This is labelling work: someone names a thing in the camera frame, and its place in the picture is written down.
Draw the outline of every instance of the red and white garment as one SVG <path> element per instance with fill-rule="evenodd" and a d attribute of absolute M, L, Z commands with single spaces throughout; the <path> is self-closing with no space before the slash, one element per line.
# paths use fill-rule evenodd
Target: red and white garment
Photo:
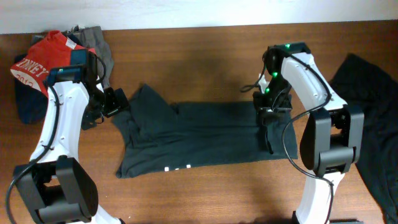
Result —
<path fill-rule="evenodd" d="M 50 31 L 43 40 L 30 47 L 24 59 L 11 67 L 11 73 L 23 84 L 48 97 L 43 81 L 50 70 L 68 66 L 71 51 L 80 49 L 84 47 L 65 37 L 59 30 Z"/>

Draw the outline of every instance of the folded shirt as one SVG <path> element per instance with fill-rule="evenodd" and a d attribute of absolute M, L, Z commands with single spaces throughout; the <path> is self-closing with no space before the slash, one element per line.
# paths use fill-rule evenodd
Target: folded shirt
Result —
<path fill-rule="evenodd" d="M 289 119 L 286 113 L 267 122 L 266 127 L 258 126 L 256 110 L 249 101 L 168 105 L 144 85 L 130 101 L 130 110 L 113 119 L 126 143 L 116 176 L 283 159 L 281 134 Z M 296 159 L 292 126 L 285 142 L 289 155 Z"/>

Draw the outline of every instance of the black cable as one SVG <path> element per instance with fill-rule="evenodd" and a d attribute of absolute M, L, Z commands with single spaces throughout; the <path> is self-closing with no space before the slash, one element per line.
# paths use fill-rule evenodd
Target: black cable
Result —
<path fill-rule="evenodd" d="M 274 102 L 272 102 L 272 105 L 271 105 L 271 110 L 272 110 L 272 111 L 274 111 L 275 102 L 278 100 L 278 98 L 280 97 L 280 95 L 281 95 L 282 93 L 287 93 L 287 92 L 290 90 L 291 87 L 292 87 L 292 86 L 288 85 L 286 88 L 284 88 L 283 90 L 281 90 L 281 91 L 278 93 L 278 95 L 276 95 L 276 97 L 275 97 L 275 99 L 274 99 Z"/>
<path fill-rule="evenodd" d="M 8 219 L 10 219 L 10 222 L 12 224 L 16 224 L 14 217 L 12 216 L 11 213 L 11 208 L 10 208 L 10 196 L 11 196 L 11 190 L 14 187 L 14 185 L 23 177 L 26 175 L 26 173 L 28 173 L 32 167 L 34 165 L 36 165 L 37 162 L 39 162 L 45 155 L 46 153 L 48 153 L 48 151 L 51 148 L 52 143 L 54 142 L 54 138 L 55 138 L 55 133 L 57 132 L 57 127 L 58 127 L 58 119 L 59 119 L 59 114 L 60 114 L 60 101 L 58 99 L 58 95 L 57 92 L 54 90 L 54 87 L 49 86 L 49 88 L 51 89 L 52 93 L 54 94 L 55 97 L 55 106 L 57 107 L 56 111 L 55 111 L 55 120 L 54 120 L 54 126 L 52 129 L 52 133 L 50 136 L 50 140 L 49 143 L 44 147 L 43 152 L 34 160 L 32 160 L 29 165 L 21 172 L 18 174 L 17 177 L 15 177 L 10 186 L 7 189 L 7 194 L 6 194 L 6 211 L 7 211 L 7 215 L 8 215 Z"/>
<path fill-rule="evenodd" d="M 264 76 L 264 73 L 266 72 L 266 61 L 265 61 L 264 57 L 262 58 L 262 61 L 264 62 L 264 66 L 262 68 L 262 72 L 261 72 L 261 75 L 260 75 L 259 79 L 257 79 L 257 81 L 254 84 L 252 84 L 252 85 L 242 86 L 241 93 L 248 92 L 248 91 L 252 90 L 254 87 L 258 86 L 261 78 Z"/>
<path fill-rule="evenodd" d="M 311 113 L 312 111 L 316 111 L 316 110 L 318 110 L 318 109 L 320 109 L 320 108 L 326 106 L 326 105 L 329 103 L 330 99 L 331 99 L 331 93 L 330 93 L 330 90 L 329 90 L 329 88 L 327 87 L 325 81 L 321 78 L 321 76 L 320 76 L 316 71 L 314 71 L 313 68 L 311 68 L 310 65 L 307 65 L 305 62 L 301 61 L 299 58 L 293 56 L 292 54 L 290 54 L 290 53 L 288 53 L 288 52 L 285 52 L 285 53 L 286 53 L 289 57 L 292 57 L 292 58 L 293 58 L 295 61 L 297 61 L 298 63 L 302 64 L 302 65 L 303 65 L 306 69 L 308 69 L 310 72 L 312 72 L 312 73 L 316 76 L 316 78 L 320 81 L 320 83 L 322 84 L 322 86 L 324 87 L 324 89 L 325 89 L 325 91 L 326 91 L 326 93 L 327 93 L 325 102 L 323 102 L 321 105 L 318 105 L 318 106 L 316 106 L 316 107 L 314 107 L 314 108 L 312 108 L 312 109 L 306 110 L 306 111 L 304 111 L 303 113 L 300 113 L 300 114 L 297 115 L 296 117 L 292 118 L 292 119 L 285 125 L 285 128 L 284 128 L 283 131 L 282 131 L 282 145 L 283 145 L 283 147 L 284 147 L 284 151 L 285 151 L 285 154 L 286 154 L 287 159 L 289 160 L 289 162 L 290 162 L 298 171 L 300 171 L 302 174 L 304 174 L 304 175 L 306 175 L 306 176 L 309 176 L 309 177 L 312 177 L 312 178 L 314 178 L 314 179 L 323 180 L 323 181 L 325 181 L 325 182 L 329 185 L 329 187 L 330 187 L 330 204 L 329 204 L 328 215 L 327 215 L 326 221 L 325 221 L 325 224 L 327 224 L 328 221 L 329 221 L 329 218 L 330 218 L 331 207 L 332 207 L 333 198 L 334 198 L 333 183 L 332 183 L 330 180 L 326 179 L 326 178 L 317 177 L 317 176 L 315 176 L 315 175 L 313 175 L 313 174 L 310 174 L 309 172 L 307 172 L 307 171 L 301 169 L 301 168 L 292 160 L 292 158 L 289 156 L 289 153 L 287 152 L 287 149 L 286 149 L 286 145 L 285 145 L 285 134 L 286 134 L 286 129 L 287 129 L 287 127 L 288 127 L 290 124 L 292 124 L 294 121 L 296 121 L 296 120 L 302 118 L 303 116 L 305 116 L 305 115 Z"/>
<path fill-rule="evenodd" d="M 95 56 L 95 57 L 99 60 L 99 62 L 101 62 L 102 67 L 104 68 L 104 73 L 103 73 L 102 77 L 99 78 L 99 80 L 97 80 L 97 82 L 96 82 L 96 84 L 99 84 L 99 83 L 102 83 L 102 81 L 105 79 L 105 76 L 106 76 L 106 65 L 105 65 L 104 61 L 100 57 L 97 57 L 97 56 Z"/>

